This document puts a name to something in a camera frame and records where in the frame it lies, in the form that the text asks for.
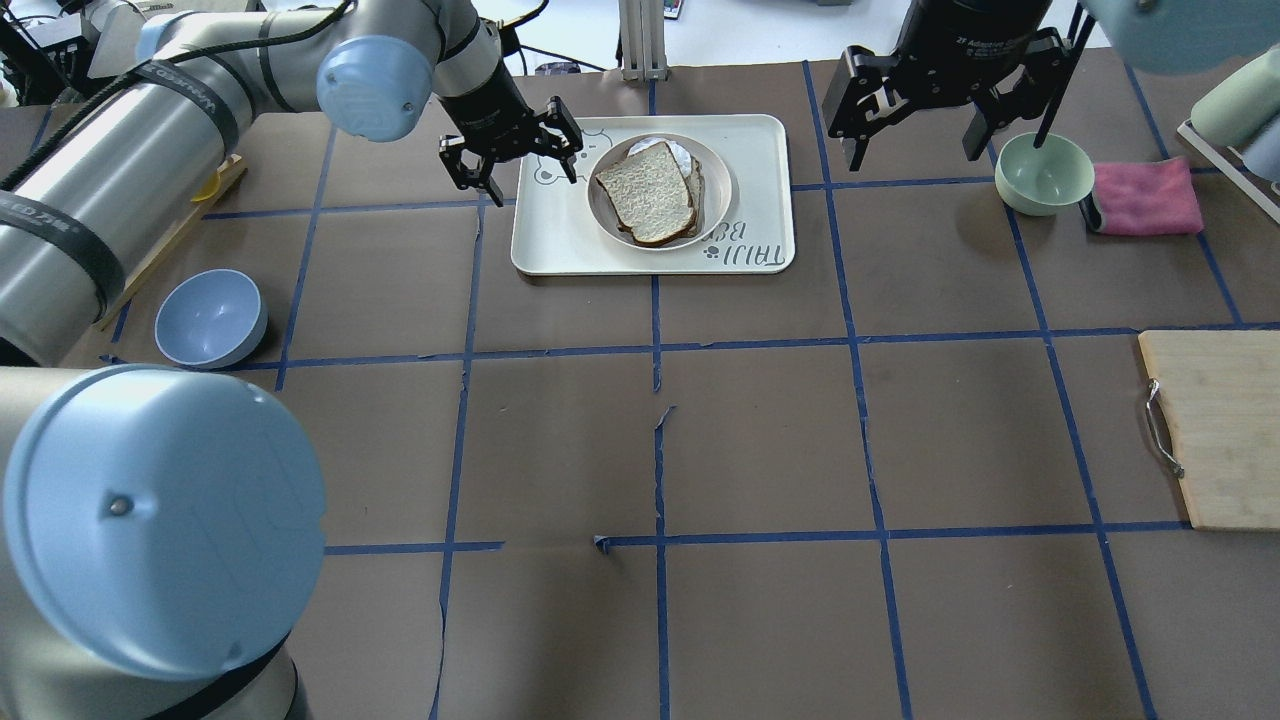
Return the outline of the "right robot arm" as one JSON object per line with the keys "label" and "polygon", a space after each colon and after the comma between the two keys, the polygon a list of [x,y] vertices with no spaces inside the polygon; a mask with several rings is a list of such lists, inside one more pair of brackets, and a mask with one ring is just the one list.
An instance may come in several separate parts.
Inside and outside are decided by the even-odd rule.
{"label": "right robot arm", "polygon": [[970,160],[1015,120],[1044,145],[1094,29],[1133,67],[1190,74],[1277,42],[1275,1],[1079,1],[1065,35],[1047,1],[914,1],[895,49],[847,47],[820,106],[826,133],[858,170],[870,140],[918,111],[973,108]]}

